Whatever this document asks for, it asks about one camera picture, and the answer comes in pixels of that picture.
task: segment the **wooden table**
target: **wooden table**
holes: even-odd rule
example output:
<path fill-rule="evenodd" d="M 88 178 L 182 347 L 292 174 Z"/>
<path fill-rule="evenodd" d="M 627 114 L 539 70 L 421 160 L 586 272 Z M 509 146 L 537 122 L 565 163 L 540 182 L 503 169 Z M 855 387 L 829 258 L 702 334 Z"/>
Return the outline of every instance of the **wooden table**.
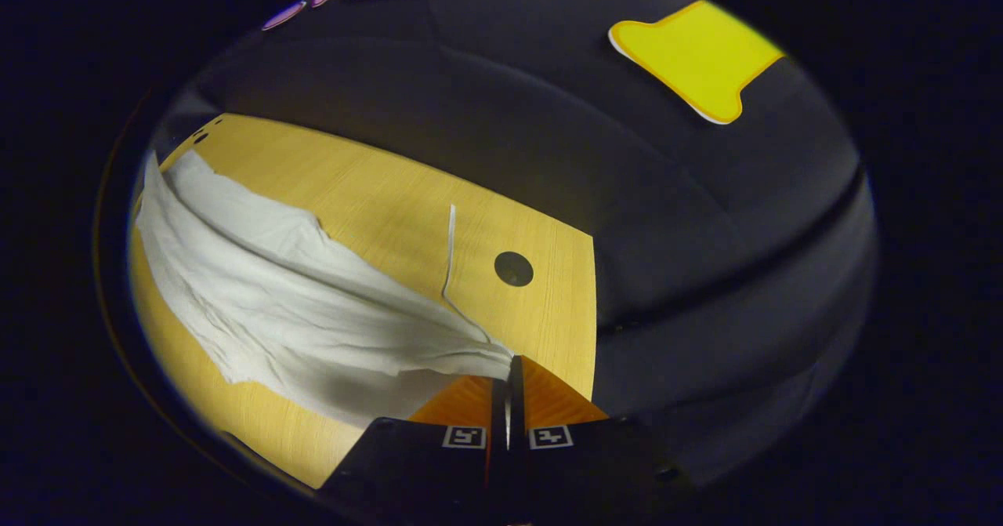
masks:
<path fill-rule="evenodd" d="M 208 135 L 196 143 L 203 135 Z M 431 299 L 445 279 L 449 205 L 456 206 L 450 298 L 491 335 L 592 397 L 596 282 L 592 237 L 440 170 L 315 130 L 223 114 L 164 161 L 192 149 L 216 170 L 272 200 L 312 211 L 329 236 Z M 476 149 L 465 149 L 476 152 Z M 534 269 L 503 282 L 494 258 L 513 251 Z M 229 384 L 168 308 L 135 226 L 129 248 L 139 317 L 168 376 L 208 427 L 311 487 L 362 434 L 255 382 Z"/>

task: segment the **wood grain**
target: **wood grain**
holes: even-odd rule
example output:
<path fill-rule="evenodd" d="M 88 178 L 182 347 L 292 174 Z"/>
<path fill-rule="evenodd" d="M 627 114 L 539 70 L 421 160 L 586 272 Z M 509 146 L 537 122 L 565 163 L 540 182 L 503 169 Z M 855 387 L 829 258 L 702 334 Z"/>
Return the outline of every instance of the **wood grain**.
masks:
<path fill-rule="evenodd" d="M 235 114 L 201 130 L 209 136 L 198 144 L 196 136 L 186 140 L 162 168 L 195 148 L 217 173 L 313 212 L 332 239 L 441 304 L 449 205 L 455 205 L 450 298 L 491 336 L 591 399 L 596 284 L 588 234 L 458 177 L 344 138 Z M 494 273 L 494 258 L 506 251 L 529 259 L 529 285 L 508 285 Z M 129 254 L 147 339 L 206 425 L 233 434 L 303 483 L 323 484 L 362 431 L 258 383 L 226 383 L 160 297 L 134 226 Z"/>

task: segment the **yellow sticker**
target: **yellow sticker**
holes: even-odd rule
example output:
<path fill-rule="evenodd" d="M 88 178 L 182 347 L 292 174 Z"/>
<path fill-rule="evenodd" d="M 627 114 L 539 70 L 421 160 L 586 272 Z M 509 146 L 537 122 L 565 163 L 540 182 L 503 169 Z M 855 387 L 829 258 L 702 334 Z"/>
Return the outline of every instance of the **yellow sticker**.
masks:
<path fill-rule="evenodd" d="M 703 0 L 656 23 L 617 22 L 610 41 L 717 124 L 738 118 L 742 89 L 783 55 L 755 30 Z"/>

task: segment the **black fabric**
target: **black fabric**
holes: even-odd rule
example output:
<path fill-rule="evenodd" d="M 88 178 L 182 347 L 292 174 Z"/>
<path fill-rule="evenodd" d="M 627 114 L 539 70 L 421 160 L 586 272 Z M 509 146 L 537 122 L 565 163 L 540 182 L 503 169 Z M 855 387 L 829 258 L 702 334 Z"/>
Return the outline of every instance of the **black fabric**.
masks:
<path fill-rule="evenodd" d="M 766 257 L 858 166 L 789 58 L 720 126 L 607 39 L 692 1 L 330 0 L 244 37 L 182 97 L 375 145 L 592 234 L 606 322 Z"/>
<path fill-rule="evenodd" d="M 862 180 L 826 233 L 757 280 L 662 320 L 599 336 L 593 402 L 611 414 L 660 410 L 803 371 L 846 322 L 843 305 L 867 304 L 858 280 L 875 234 L 871 191 Z"/>
<path fill-rule="evenodd" d="M 755 458 L 790 432 L 829 389 L 869 311 L 878 264 L 874 233 L 870 240 L 853 279 L 824 315 L 831 333 L 815 333 L 826 345 L 807 368 L 775 383 L 642 415 L 667 457 L 695 483 L 708 485 Z"/>

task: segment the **yellow shape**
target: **yellow shape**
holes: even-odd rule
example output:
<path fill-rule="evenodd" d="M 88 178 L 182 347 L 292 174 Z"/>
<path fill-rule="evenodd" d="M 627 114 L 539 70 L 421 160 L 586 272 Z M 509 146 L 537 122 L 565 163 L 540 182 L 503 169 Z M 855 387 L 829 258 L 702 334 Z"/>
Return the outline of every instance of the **yellow shape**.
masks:
<path fill-rule="evenodd" d="M 738 118 L 742 89 L 783 55 L 755 30 L 702 0 L 656 23 L 616 23 L 610 41 L 718 124 Z"/>
<path fill-rule="evenodd" d="M 344 138 L 236 114 L 212 119 L 203 133 L 209 137 L 196 148 L 217 173 L 313 212 L 331 238 L 441 304 L 449 205 L 455 204 L 449 297 L 491 336 L 546 363 L 591 398 L 596 355 L 591 236 L 458 177 Z M 188 138 L 162 168 L 194 141 Z M 513 287 L 497 277 L 494 258 L 506 251 L 530 260 L 533 282 Z M 211 429 L 233 434 L 279 469 L 320 487 L 362 431 L 259 383 L 225 382 L 160 297 L 134 226 L 129 255 L 139 319 L 178 390 Z"/>

